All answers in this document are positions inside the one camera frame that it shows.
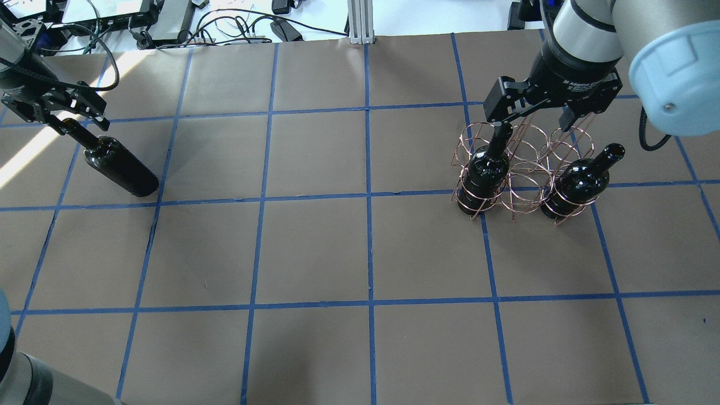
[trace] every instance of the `black cable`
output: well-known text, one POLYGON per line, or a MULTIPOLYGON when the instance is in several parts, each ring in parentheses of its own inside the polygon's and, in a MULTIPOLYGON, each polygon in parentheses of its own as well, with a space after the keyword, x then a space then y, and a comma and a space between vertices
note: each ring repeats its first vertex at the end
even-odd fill
POLYGON ((217 10, 211 10, 211 11, 203 14, 202 17, 200 17, 200 19, 197 21, 197 26, 196 26, 196 27, 199 27, 199 26, 200 26, 200 23, 202 22, 202 20, 203 20, 205 17, 207 17, 208 14, 214 13, 214 12, 247 12, 247 13, 258 14, 258 15, 263 15, 263 16, 267 16, 267 17, 273 17, 273 18, 277 18, 277 19, 283 19, 283 20, 288 21, 288 22, 294 22, 295 24, 301 25, 301 26, 303 26, 303 27, 305 27, 305 28, 309 28, 309 29, 315 30, 315 31, 327 32, 328 34, 335 34, 335 35, 340 35, 340 36, 343 36, 343 37, 347 37, 347 36, 348 36, 345 32, 337 32, 337 31, 332 31, 332 30, 326 30, 325 28, 317 28, 317 27, 313 27, 313 26, 304 24, 304 23, 302 23, 302 22, 300 22, 300 21, 296 21, 296 20, 294 20, 294 19, 290 19, 290 18, 286 18, 286 17, 280 17, 280 16, 277 16, 277 15, 274 15, 274 14, 268 14, 268 13, 263 13, 263 12, 256 12, 256 11, 254 11, 254 10, 248 10, 248 9, 217 9, 217 10))
POLYGON ((665 136, 662 137, 660 142, 654 144, 653 146, 650 146, 647 144, 647 140, 645 139, 645 127, 647 126, 647 113, 645 112, 645 107, 640 109, 640 125, 638 127, 638 134, 640 137, 640 146, 648 151, 653 152, 660 148, 662 148, 671 138, 671 135, 665 134, 665 136))
MULTIPOLYGON (((92 0, 86 0, 88 3, 90 3, 90 7, 92 7, 92 11, 95 13, 95 35, 98 35, 100 33, 100 13, 97 11, 97 7, 95 7, 95 4, 93 4, 92 0)), ((91 52, 91 49, 95 46, 95 44, 90 40, 88 42, 88 45, 85 47, 85 50, 83 51, 83 55, 86 53, 91 52)))
POLYGON ((127 30, 130 31, 132 38, 135 39, 135 47, 139 50, 154 49, 155 44, 153 44, 153 37, 150 36, 147 29, 141 30, 140 32, 132 30, 132 17, 133 16, 130 16, 130 18, 127 19, 127 30))
POLYGON ((158 46, 156 49, 172 49, 172 48, 186 48, 189 46, 216 46, 216 45, 223 45, 226 43, 231 43, 235 41, 244 41, 247 40, 248 42, 252 42, 253 40, 258 40, 260 43, 272 43, 272 40, 270 38, 265 37, 242 37, 242 38, 233 38, 226 41, 220 41, 217 43, 184 43, 184 44, 168 44, 168 45, 161 45, 158 46))
POLYGON ((276 21, 276 20, 274 19, 274 17, 275 17, 275 16, 264 15, 264 16, 261 16, 261 17, 256 18, 255 21, 253 21, 253 23, 250 24, 250 31, 252 31, 253 34, 255 34, 255 24, 257 24, 259 21, 261 21, 261 20, 263 20, 263 19, 270 19, 270 20, 272 20, 272 21, 276 21))
POLYGON ((239 37, 245 37, 245 36, 247 36, 247 32, 250 30, 250 27, 248 27, 248 22, 245 21, 245 19, 242 18, 242 17, 239 16, 239 15, 236 15, 236 16, 234 16, 234 17, 232 17, 232 18, 233 18, 233 22, 235 23, 235 28, 237 28, 238 31, 240 31, 239 34, 237 34, 237 35, 228 34, 227 32, 221 30, 221 29, 220 29, 220 26, 217 25, 217 20, 215 20, 215 28, 216 28, 218 31, 220 31, 223 35, 225 35, 226 37, 239 38, 239 37))
MULTIPOLYGON (((193 39, 194 39, 195 37, 197 37, 198 35, 200 35, 200 37, 202 38, 202 40, 203 40, 204 43, 207 43, 208 40, 210 40, 211 43, 214 42, 213 39, 212 39, 212 36, 210 35, 210 33, 207 31, 206 28, 209 27, 210 25, 212 25, 213 23, 216 23, 218 20, 221 20, 221 19, 231 19, 231 20, 233 20, 233 21, 236 21, 234 17, 230 17, 230 16, 227 16, 227 15, 225 15, 225 16, 220 16, 220 17, 216 17, 216 18, 214 18, 214 19, 211 19, 210 21, 208 21, 207 23, 205 23, 202 27, 198 27, 198 29, 190 36, 190 38, 188 38, 187 40, 185 40, 185 43, 189 43, 191 40, 193 40, 193 39)), ((246 40, 247 38, 239 38, 239 37, 237 37, 236 39, 246 40)))
POLYGON ((120 84, 120 71, 117 68, 117 63, 115 62, 115 57, 112 55, 112 52, 110 52, 110 49, 107 47, 105 42, 103 42, 103 40, 101 40, 100 37, 98 37, 94 32, 92 32, 87 27, 83 27, 82 25, 78 25, 78 24, 72 24, 72 25, 70 25, 70 27, 77 27, 77 28, 80 28, 81 30, 84 30, 91 37, 93 37, 102 46, 103 49, 105 49, 105 53, 107 53, 107 55, 110 59, 110 64, 112 64, 112 69, 115 72, 115 80, 112 82, 112 84, 110 84, 109 86, 103 86, 103 87, 84 86, 82 84, 70 84, 70 83, 66 83, 64 81, 59 81, 57 79, 43 76, 41 74, 37 74, 34 71, 22 68, 21 66, 18 66, 15 63, 12 63, 11 61, 8 61, 7 59, 2 58, 2 57, 0 57, 0 63, 2 63, 5 66, 8 66, 10 69, 12 69, 13 71, 16 71, 19 74, 23 74, 25 76, 32 77, 36 80, 44 81, 45 83, 50 83, 53 86, 67 87, 70 89, 92 90, 93 92, 107 92, 109 90, 115 89, 117 87, 117 85, 120 84))
MULTIPOLYGON (((99 36, 100 38, 103 38, 105 35, 107 35, 107 34, 110 33, 110 29, 111 29, 111 28, 112 28, 112 26, 106 28, 105 31, 101 32, 98 36, 99 36)), ((91 41, 93 42, 91 48, 94 48, 95 45, 97 44, 97 41, 95 41, 95 40, 93 40, 93 39, 91 39, 91 41)), ((84 50, 85 48, 87 48, 87 45, 83 46, 82 48, 65 49, 65 50, 55 50, 55 49, 47 49, 47 48, 36 48, 36 49, 44 50, 44 51, 46 51, 46 52, 64 53, 64 52, 77 52, 77 51, 79 51, 79 50, 84 50)))

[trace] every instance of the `dark glass bottle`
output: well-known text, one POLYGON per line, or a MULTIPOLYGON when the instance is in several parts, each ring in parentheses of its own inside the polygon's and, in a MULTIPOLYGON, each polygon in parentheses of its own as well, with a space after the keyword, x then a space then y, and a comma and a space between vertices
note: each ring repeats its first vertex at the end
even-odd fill
POLYGON ((490 204, 497 195, 500 185, 508 175, 510 158, 505 152, 513 127, 510 124, 495 124, 490 145, 478 148, 467 165, 467 174, 457 192, 457 205, 467 215, 475 215, 490 204))
POLYGON ((572 162, 555 181, 554 190, 540 209, 555 220, 572 214, 580 205, 591 201, 608 186, 608 170, 623 156, 625 148, 619 143, 611 143, 594 159, 578 159, 572 162))
POLYGON ((158 178, 117 139, 96 137, 72 118, 63 120, 60 127, 85 148, 85 161, 90 167, 130 194, 146 197, 158 189, 158 178))

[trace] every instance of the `power adapter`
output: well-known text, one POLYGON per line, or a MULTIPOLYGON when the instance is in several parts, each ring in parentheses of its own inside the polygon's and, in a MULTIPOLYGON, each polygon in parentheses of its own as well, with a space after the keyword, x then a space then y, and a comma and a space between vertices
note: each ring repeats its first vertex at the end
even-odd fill
POLYGON ((272 12, 275 14, 288 14, 293 0, 272 0, 272 12))
POLYGON ((284 42, 302 41, 302 34, 284 19, 277 19, 271 22, 270 29, 284 42))

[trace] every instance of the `bottle neck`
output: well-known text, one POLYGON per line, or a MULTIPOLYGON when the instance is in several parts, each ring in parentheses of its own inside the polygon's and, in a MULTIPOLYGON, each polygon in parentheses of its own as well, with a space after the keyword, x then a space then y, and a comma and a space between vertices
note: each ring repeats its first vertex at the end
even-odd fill
POLYGON ((63 120, 61 127, 63 132, 72 137, 72 139, 78 141, 78 143, 80 143, 85 149, 92 150, 100 145, 100 141, 95 135, 72 118, 66 118, 63 120))
POLYGON ((599 155, 588 164, 588 171, 596 174, 608 171, 625 156, 625 148, 619 143, 607 145, 599 155))
POLYGON ((487 146, 487 155, 493 159, 500 159, 505 153, 510 137, 513 136, 513 126, 509 123, 495 124, 495 132, 487 146))

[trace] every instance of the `metal bracket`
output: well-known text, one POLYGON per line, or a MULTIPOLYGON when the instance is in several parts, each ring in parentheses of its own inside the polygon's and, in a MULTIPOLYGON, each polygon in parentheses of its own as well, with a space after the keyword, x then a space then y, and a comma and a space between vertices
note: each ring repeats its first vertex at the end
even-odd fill
POLYGON ((372 26, 372 0, 348 0, 350 43, 375 43, 372 26))

